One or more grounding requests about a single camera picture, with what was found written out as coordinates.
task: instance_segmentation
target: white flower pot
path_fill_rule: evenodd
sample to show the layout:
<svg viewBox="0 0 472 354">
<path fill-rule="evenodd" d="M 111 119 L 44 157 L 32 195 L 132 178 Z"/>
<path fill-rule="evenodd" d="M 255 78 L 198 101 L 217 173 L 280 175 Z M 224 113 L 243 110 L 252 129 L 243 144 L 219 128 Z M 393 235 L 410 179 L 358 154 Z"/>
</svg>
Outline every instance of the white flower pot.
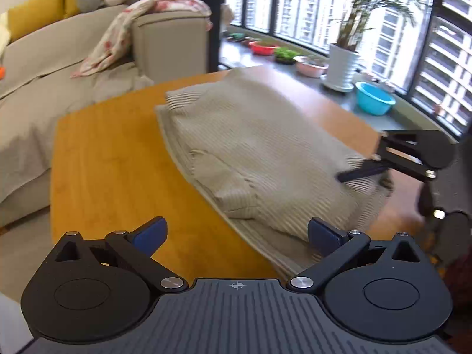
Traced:
<svg viewBox="0 0 472 354">
<path fill-rule="evenodd" d="M 350 92 L 354 89 L 351 81 L 357 69 L 359 57 L 357 52 L 351 52 L 331 44 L 330 65 L 327 73 L 322 76 L 323 85 L 340 92 Z"/>
</svg>

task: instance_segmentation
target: blue basin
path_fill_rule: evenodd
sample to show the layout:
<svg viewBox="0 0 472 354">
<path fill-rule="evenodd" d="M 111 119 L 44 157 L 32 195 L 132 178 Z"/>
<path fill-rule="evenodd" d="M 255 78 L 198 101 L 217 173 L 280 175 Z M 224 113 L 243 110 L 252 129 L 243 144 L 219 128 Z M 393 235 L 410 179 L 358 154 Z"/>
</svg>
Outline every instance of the blue basin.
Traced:
<svg viewBox="0 0 472 354">
<path fill-rule="evenodd" d="M 359 81 L 357 87 L 357 105 L 365 112 L 373 115 L 384 115 L 395 105 L 395 99 L 375 85 Z"/>
</svg>

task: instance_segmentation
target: tabletop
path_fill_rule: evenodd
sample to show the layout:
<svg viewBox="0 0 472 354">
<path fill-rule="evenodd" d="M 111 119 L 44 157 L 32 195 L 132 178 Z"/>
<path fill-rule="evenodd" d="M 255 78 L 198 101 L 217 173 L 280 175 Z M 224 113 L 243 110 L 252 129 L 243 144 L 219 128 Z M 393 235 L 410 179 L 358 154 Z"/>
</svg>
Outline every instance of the tabletop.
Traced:
<svg viewBox="0 0 472 354">
<path fill-rule="evenodd" d="M 313 122 L 368 157 L 379 134 L 321 92 L 264 67 L 253 73 L 285 95 Z M 86 239 L 131 231 L 155 216 L 168 222 L 168 240 L 153 258 L 190 283 L 197 276 L 276 277 L 270 263 L 250 248 L 190 185 L 167 154 L 154 106 L 165 93 L 221 80 L 204 74 L 131 92 L 59 120 L 51 176 L 53 241 L 69 230 Z M 420 183 L 392 171 L 395 191 L 368 230 L 373 239 L 416 232 Z"/>
</svg>

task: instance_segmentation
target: beige sofa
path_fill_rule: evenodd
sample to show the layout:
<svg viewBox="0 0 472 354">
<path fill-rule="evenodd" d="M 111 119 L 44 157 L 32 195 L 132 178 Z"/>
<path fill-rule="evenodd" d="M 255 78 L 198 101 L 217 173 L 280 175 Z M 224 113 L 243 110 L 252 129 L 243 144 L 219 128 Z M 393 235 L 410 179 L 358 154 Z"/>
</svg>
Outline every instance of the beige sofa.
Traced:
<svg viewBox="0 0 472 354">
<path fill-rule="evenodd" d="M 60 117 L 152 82 L 205 73 L 205 18 L 166 12 L 134 22 L 128 58 L 101 73 L 70 79 L 122 9 L 74 16 L 7 47 L 6 77 L 0 81 L 0 227 L 49 205 Z"/>
</svg>

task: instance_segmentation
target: pink and white blanket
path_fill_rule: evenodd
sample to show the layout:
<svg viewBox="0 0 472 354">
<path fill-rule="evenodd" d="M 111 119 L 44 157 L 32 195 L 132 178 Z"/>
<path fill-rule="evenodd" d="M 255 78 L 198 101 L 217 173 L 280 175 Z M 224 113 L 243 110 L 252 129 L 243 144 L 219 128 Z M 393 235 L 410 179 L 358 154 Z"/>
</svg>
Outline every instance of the pink and white blanket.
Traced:
<svg viewBox="0 0 472 354">
<path fill-rule="evenodd" d="M 122 58 L 131 46 L 131 25 L 133 21 L 148 12 L 192 11 L 207 17 L 207 30 L 212 28 L 209 21 L 211 10 L 202 0 L 140 0 L 113 20 L 98 45 L 82 62 L 72 78 L 89 76 L 108 68 Z"/>
</svg>

